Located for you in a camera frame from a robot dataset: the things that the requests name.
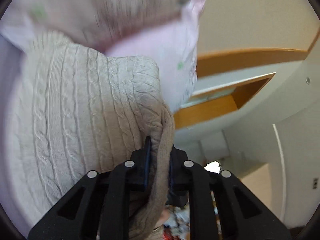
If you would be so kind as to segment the beige cable knit sweater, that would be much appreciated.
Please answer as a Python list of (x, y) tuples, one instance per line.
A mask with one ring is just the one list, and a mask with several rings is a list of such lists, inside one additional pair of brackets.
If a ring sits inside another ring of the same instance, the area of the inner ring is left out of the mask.
[(28, 44), (21, 68), (8, 163), (30, 229), (86, 172), (113, 170), (150, 137), (150, 181), (131, 198), (129, 230), (130, 239), (147, 239), (167, 200), (175, 129), (157, 64), (106, 57), (46, 31)]

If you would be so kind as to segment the lavender bed sheet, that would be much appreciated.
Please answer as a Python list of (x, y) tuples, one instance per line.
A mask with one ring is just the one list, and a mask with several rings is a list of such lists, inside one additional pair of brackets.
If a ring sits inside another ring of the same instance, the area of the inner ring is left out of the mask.
[(10, 149), (10, 122), (16, 90), (21, 83), (23, 53), (1, 37), (1, 206), (8, 217), (8, 226), (15, 235), (25, 238), (30, 225), (16, 202), (13, 178), (8, 163)]

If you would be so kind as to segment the pink floral pillow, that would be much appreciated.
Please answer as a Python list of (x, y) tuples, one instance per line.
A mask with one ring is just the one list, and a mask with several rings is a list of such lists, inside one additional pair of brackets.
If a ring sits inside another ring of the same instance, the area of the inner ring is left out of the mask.
[(159, 68), (163, 99), (172, 112), (186, 103), (197, 80), (199, 19), (206, 0), (190, 0), (177, 18), (118, 41), (106, 56), (147, 56)]

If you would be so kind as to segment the wooden framed window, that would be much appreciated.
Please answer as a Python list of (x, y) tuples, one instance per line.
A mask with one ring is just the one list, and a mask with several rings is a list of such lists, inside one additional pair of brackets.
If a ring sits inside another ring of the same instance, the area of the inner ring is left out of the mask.
[[(210, 77), (216, 74), (230, 73), (236, 70), (267, 66), (277, 63), (303, 61), (312, 51), (319, 39), (319, 33), (307, 50), (293, 48), (245, 48), (239, 50), (217, 51), (198, 57), (198, 77)], [(191, 96), (194, 103), (180, 109), (176, 114), (176, 129), (210, 121), (220, 116), (238, 111), (275, 76), (275, 73), (250, 77), (245, 81), (236, 81), (221, 88), (208, 88)]]

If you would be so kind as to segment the beige floral pillow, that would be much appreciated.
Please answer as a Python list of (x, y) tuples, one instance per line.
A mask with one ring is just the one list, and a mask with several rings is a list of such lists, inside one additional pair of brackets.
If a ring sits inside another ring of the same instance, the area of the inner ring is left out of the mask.
[(12, 0), (1, 19), (1, 35), (25, 50), (40, 33), (56, 30), (95, 47), (130, 29), (166, 21), (190, 0)]

